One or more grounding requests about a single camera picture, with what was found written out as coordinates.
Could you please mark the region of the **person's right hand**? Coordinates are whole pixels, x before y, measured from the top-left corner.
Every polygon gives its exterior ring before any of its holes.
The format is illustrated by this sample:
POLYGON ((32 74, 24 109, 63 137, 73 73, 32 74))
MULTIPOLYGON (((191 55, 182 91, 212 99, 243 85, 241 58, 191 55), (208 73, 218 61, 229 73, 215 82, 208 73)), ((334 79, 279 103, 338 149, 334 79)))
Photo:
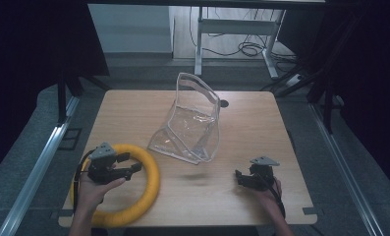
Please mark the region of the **person's right hand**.
POLYGON ((251 191, 253 195, 262 205, 264 211, 270 216, 273 213, 280 213, 283 215, 282 210, 279 207, 279 202, 281 201, 282 190, 281 182, 276 179, 272 188, 266 191, 251 191))

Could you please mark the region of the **aluminium floor rail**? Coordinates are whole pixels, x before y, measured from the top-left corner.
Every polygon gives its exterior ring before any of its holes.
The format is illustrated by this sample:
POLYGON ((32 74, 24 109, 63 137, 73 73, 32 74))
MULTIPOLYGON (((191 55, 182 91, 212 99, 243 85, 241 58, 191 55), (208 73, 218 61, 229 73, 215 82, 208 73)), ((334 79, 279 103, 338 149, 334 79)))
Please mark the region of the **aluminium floor rail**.
POLYGON ((0 227, 0 236, 15 236, 58 149, 58 146, 63 140, 79 103, 80 99, 78 97, 73 96, 69 99, 65 121, 53 129, 12 208, 0 227))
POLYGON ((367 198, 363 194, 360 185, 355 179, 342 151, 340 150, 334 136, 330 134, 323 124, 322 114, 314 104, 310 104, 309 110, 317 124, 317 127, 331 152, 332 158, 338 171, 350 193, 350 196, 360 214, 362 222, 369 236, 385 236, 384 232, 372 210, 367 198))

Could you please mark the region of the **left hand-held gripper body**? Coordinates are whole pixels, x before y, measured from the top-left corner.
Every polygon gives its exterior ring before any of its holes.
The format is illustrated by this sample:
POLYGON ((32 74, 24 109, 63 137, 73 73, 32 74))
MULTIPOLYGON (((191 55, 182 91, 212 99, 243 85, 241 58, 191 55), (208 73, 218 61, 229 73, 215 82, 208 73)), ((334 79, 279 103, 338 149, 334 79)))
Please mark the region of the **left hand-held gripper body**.
POLYGON ((97 184, 108 184, 119 178, 130 180, 131 176, 120 176, 113 165, 119 153, 108 143, 99 145, 90 155, 88 177, 97 184))

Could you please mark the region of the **black curtain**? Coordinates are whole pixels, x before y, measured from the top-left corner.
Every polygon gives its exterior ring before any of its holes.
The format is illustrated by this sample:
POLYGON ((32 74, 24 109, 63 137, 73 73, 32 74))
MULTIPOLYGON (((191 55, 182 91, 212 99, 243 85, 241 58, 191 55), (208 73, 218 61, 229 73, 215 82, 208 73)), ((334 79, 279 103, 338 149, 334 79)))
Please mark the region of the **black curtain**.
POLYGON ((390 180, 390 0, 289 10, 278 40, 319 74, 309 101, 340 96, 346 124, 390 180))
POLYGON ((108 74, 88 0, 0 0, 0 164, 43 89, 108 74))

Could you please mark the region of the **dark floor socket plate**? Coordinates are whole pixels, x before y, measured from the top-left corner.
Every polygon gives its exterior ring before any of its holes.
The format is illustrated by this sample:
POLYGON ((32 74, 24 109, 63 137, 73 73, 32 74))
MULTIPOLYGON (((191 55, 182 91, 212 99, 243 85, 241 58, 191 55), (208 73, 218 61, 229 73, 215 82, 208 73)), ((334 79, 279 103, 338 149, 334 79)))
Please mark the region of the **dark floor socket plate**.
POLYGON ((82 133, 81 128, 69 128, 64 134, 59 150, 75 150, 82 133))

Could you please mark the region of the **person's left hand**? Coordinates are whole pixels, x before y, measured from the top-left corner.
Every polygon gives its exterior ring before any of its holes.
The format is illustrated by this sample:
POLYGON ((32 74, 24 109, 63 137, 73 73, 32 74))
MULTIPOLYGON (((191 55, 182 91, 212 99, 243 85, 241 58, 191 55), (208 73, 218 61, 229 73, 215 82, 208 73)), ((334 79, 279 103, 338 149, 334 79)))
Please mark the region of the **person's left hand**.
POLYGON ((119 178, 108 184, 97 184, 92 181, 86 172, 83 172, 79 182, 79 198, 76 214, 94 213, 97 206, 102 202, 106 193, 124 184, 126 180, 119 178))

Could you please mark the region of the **black metal stand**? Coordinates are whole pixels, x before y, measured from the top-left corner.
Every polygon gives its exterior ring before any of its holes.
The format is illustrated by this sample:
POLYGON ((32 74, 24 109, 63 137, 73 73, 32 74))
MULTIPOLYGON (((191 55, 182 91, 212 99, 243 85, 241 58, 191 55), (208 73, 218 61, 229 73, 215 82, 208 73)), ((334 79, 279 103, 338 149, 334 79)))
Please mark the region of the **black metal stand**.
POLYGON ((324 97, 322 120, 331 133, 335 82, 333 69, 353 32, 354 21, 355 14, 346 9, 324 12, 288 10, 279 34, 282 42, 293 45, 294 52, 298 52, 299 56, 296 65, 286 75, 262 90, 269 89, 277 97, 284 97, 310 85, 306 101, 317 103, 324 97), (302 75, 302 80, 287 87, 286 83, 296 74, 302 75))
POLYGON ((57 101, 58 101, 58 121, 57 126, 61 127, 67 122, 68 119, 68 103, 67 103, 67 91, 71 93, 73 98, 78 98, 84 93, 84 87, 81 83, 81 79, 94 84, 98 88, 108 91, 110 87, 102 83, 97 77, 90 75, 73 74, 61 74, 57 80, 57 101))

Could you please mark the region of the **white metal desk frame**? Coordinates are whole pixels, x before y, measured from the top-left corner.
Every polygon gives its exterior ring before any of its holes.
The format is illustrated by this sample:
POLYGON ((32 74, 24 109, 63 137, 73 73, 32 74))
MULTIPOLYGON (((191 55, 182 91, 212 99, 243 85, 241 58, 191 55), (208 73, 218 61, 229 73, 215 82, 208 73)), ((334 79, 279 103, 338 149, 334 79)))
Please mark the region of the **white metal desk frame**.
POLYGON ((275 11, 274 21, 208 19, 203 17, 202 10, 202 7, 198 9, 197 17, 197 45, 195 48, 195 74, 197 76, 202 74, 202 36, 207 33, 224 33, 268 36, 269 39, 261 54, 270 78, 272 80, 279 78, 271 54, 285 14, 284 10, 275 11))

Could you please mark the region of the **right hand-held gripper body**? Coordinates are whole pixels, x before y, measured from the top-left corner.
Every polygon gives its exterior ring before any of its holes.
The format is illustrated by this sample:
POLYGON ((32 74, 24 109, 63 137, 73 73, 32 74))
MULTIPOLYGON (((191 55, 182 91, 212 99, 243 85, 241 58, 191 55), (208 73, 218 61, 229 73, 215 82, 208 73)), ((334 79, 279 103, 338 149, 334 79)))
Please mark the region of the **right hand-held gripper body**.
POLYGON ((280 163, 267 157, 261 156, 251 160, 250 174, 252 188, 258 191, 266 191, 275 182, 273 167, 280 163))

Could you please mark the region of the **white power strip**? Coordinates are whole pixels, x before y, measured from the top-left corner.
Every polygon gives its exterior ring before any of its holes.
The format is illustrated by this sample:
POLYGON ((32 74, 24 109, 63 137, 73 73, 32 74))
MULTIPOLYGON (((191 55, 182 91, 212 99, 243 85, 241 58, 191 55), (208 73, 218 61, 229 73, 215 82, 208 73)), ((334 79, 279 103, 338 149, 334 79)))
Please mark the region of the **white power strip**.
POLYGON ((297 84, 298 82, 300 82, 302 80, 303 76, 300 75, 300 74, 296 74, 295 76, 293 76, 287 83, 286 83, 286 86, 287 87, 291 87, 295 84, 297 84))

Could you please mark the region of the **clear plastic zipper bag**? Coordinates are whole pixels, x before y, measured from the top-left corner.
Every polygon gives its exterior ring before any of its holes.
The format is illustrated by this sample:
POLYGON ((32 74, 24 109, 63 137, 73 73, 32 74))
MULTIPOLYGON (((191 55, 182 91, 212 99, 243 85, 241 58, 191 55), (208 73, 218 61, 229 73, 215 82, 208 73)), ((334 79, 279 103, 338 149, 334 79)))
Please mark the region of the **clear plastic zipper bag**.
POLYGON ((180 73, 173 104, 148 148, 188 163, 210 162, 220 144, 221 99, 201 78, 180 73))

